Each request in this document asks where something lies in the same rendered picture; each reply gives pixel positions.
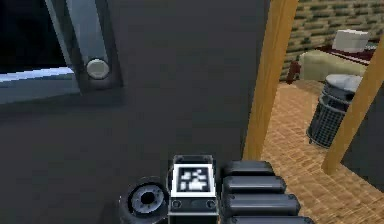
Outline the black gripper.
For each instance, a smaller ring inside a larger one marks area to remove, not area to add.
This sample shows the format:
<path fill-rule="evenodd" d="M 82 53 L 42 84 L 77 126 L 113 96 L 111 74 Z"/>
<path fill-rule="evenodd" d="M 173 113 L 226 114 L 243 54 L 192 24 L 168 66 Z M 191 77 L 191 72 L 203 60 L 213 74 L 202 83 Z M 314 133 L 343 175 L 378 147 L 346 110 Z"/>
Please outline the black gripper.
<path fill-rule="evenodd" d="M 166 224 L 169 194 L 159 177 L 143 177 L 120 196 L 120 224 Z"/>

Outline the dark grey mesh bin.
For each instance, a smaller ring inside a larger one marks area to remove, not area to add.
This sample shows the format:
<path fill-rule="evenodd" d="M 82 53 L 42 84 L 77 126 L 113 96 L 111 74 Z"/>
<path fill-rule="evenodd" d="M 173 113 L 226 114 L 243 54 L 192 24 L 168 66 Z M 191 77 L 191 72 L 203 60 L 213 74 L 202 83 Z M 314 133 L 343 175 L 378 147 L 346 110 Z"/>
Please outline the dark grey mesh bin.
<path fill-rule="evenodd" d="M 306 130 L 309 143 L 329 148 L 362 81 L 361 76 L 330 74 Z"/>

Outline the cream sofa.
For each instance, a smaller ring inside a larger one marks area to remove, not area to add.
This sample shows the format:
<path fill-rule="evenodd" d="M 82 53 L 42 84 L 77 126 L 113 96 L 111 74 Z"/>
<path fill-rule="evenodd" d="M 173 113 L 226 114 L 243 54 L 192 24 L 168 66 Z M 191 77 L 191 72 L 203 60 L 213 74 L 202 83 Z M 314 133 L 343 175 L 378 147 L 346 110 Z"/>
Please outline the cream sofa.
<path fill-rule="evenodd" d="M 311 50 L 299 56 L 300 80 L 324 81 L 330 74 L 346 74 L 363 76 L 367 66 L 357 62 Z"/>

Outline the dark red table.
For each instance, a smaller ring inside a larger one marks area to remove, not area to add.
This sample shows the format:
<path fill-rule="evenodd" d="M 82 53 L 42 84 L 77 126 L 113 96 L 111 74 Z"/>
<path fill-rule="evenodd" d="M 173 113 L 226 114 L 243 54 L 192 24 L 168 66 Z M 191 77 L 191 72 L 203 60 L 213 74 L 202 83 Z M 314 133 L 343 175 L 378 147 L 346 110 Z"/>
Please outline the dark red table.
<path fill-rule="evenodd" d="M 331 45 L 316 47 L 315 49 L 312 49 L 312 50 L 320 50 L 325 53 L 333 54 L 338 57 L 348 59 L 348 60 L 357 62 L 359 64 L 368 66 L 373 54 L 375 53 L 377 46 L 378 46 L 378 40 L 370 40 L 366 44 L 364 51 L 358 52 L 358 53 L 348 53 L 344 51 L 334 50 Z M 301 54 L 297 55 L 296 58 L 290 62 L 287 76 L 285 78 L 285 82 L 287 84 L 292 84 L 294 81 L 300 80 L 299 79 L 300 65 L 298 63 L 298 60 Z"/>

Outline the white box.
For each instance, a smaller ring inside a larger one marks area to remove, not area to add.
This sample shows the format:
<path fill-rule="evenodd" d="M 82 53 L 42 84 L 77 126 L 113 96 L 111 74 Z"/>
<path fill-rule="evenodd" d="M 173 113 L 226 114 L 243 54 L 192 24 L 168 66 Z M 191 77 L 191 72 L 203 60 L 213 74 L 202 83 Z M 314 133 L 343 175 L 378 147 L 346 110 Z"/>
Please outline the white box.
<path fill-rule="evenodd" d="M 369 40 L 369 33 L 358 30 L 338 30 L 333 40 L 334 50 L 348 53 L 363 52 Z"/>

